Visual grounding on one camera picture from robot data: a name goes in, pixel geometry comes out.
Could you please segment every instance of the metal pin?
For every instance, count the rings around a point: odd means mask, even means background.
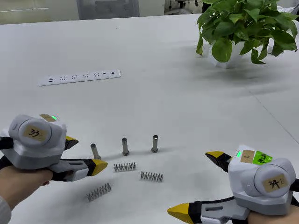
[[[91,148],[92,151],[93,151],[93,157],[94,157],[94,159],[96,159],[96,160],[100,160],[101,157],[99,156],[99,152],[98,152],[98,150],[97,150],[96,145],[93,143],[93,144],[90,145],[90,148]]]
[[[129,155],[130,152],[128,150],[127,139],[123,138],[121,141],[122,141],[122,149],[123,149],[122,154],[125,155],[125,156]]]
[[[154,135],[153,137],[153,148],[151,148],[152,153],[158,152],[158,136]]]

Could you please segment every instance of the power outlet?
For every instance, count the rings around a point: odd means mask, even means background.
[[[119,70],[104,70],[104,71],[93,71],[69,75],[56,75],[56,76],[47,76],[43,77],[39,86],[45,85],[56,85],[56,84],[65,84],[65,83],[76,83],[84,81],[93,81],[107,78],[119,78],[121,77],[121,72]]]

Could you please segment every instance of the sleeve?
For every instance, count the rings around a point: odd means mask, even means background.
[[[11,209],[8,203],[0,196],[0,224],[8,224],[11,219]]]

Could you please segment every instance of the table surface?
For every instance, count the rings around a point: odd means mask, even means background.
[[[179,224],[169,207],[232,195],[227,174],[204,153],[232,154],[240,144],[299,169],[298,53],[215,68],[195,53],[197,17],[0,26],[1,126],[20,113],[56,114],[80,140],[64,158],[91,158],[96,143],[108,161],[93,178],[40,188],[15,208],[11,224]],[[46,75],[108,69],[122,77],[38,86]],[[125,161],[137,170],[114,173],[113,164]],[[140,181],[141,170],[163,173],[164,182]],[[86,193],[107,182],[112,191],[88,203]]]

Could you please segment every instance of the coil spring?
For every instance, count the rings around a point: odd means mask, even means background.
[[[89,202],[92,202],[93,200],[101,197],[102,195],[108,193],[109,191],[111,191],[111,186],[109,183],[91,191],[89,194],[87,194],[87,199]]]
[[[124,163],[124,164],[114,164],[114,170],[115,172],[121,172],[121,171],[131,171],[136,169],[136,163]]]
[[[141,171],[141,179],[162,182],[163,181],[163,174],[157,174],[157,173],[150,173],[150,172]]]

